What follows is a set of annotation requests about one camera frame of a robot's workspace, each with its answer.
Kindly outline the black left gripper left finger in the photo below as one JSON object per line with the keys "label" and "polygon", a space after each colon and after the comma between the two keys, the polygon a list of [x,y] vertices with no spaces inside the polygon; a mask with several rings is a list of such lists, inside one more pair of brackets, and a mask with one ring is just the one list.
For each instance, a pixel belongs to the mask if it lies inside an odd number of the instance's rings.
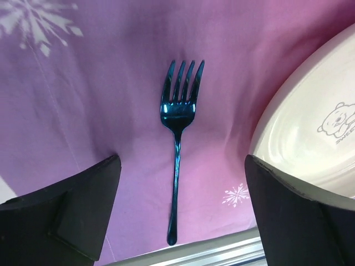
{"label": "black left gripper left finger", "polygon": [[1,204],[1,265],[94,265],[121,173],[112,155],[64,180]]}

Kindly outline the cream round plate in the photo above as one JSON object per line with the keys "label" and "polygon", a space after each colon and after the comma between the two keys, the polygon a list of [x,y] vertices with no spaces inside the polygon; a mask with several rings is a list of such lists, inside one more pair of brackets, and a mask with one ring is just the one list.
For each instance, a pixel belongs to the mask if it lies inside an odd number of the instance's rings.
{"label": "cream round plate", "polygon": [[318,48],[282,84],[257,123],[250,154],[354,197],[354,26]]}

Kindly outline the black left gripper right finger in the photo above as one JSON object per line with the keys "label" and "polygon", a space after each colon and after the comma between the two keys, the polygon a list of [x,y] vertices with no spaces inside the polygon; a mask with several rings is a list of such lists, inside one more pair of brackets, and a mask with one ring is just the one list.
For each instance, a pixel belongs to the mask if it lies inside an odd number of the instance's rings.
{"label": "black left gripper right finger", "polygon": [[254,155],[245,175],[268,265],[354,265],[354,199]]}

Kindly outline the purple snowflake placemat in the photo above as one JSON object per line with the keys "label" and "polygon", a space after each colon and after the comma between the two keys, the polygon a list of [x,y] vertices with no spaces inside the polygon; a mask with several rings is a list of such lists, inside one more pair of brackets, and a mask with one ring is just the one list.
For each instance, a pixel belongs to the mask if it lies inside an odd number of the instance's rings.
{"label": "purple snowflake placemat", "polygon": [[256,226],[244,160],[268,102],[354,23],[353,1],[2,1],[1,197],[112,154],[122,164],[99,265],[168,247],[172,61],[205,62],[184,131],[178,243]]}

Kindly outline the blue metal fork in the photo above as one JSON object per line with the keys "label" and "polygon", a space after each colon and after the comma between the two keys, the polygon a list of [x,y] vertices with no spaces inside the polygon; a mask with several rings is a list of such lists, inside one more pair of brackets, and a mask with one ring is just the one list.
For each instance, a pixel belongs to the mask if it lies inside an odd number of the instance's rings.
{"label": "blue metal fork", "polygon": [[191,62],[186,73],[185,81],[182,82],[182,75],[184,73],[185,65],[186,62],[181,63],[176,82],[173,87],[174,92],[173,94],[170,94],[175,69],[175,61],[173,60],[171,62],[164,80],[160,105],[161,122],[173,133],[175,143],[173,196],[166,240],[167,244],[170,246],[175,245],[178,239],[178,188],[181,159],[181,136],[184,129],[188,127],[195,118],[197,97],[205,62],[202,61],[199,65],[192,83],[191,91],[188,91],[188,89],[195,61]]}

